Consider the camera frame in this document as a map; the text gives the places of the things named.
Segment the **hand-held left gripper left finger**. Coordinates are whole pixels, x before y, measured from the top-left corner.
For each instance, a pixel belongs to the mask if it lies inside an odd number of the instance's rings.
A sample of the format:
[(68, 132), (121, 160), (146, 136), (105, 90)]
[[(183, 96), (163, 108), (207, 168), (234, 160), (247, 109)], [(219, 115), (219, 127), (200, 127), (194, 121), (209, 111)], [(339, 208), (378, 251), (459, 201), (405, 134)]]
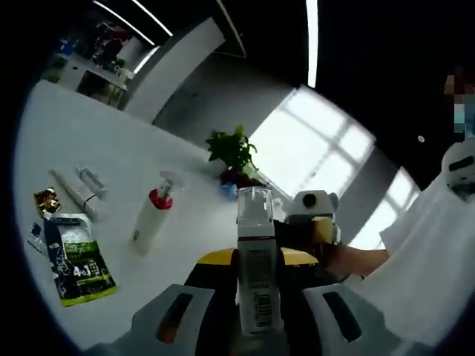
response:
[(134, 313), (131, 328), (85, 355), (227, 355), (236, 316), (238, 253), (201, 257), (184, 284), (173, 284)]

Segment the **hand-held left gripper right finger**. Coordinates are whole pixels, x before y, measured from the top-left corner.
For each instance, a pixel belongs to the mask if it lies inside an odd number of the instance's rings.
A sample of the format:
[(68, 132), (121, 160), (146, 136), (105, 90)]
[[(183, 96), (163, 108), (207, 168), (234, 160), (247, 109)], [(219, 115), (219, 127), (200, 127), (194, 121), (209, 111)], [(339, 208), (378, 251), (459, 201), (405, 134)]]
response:
[(304, 251), (281, 249), (281, 312), (291, 355), (402, 355), (383, 314)]

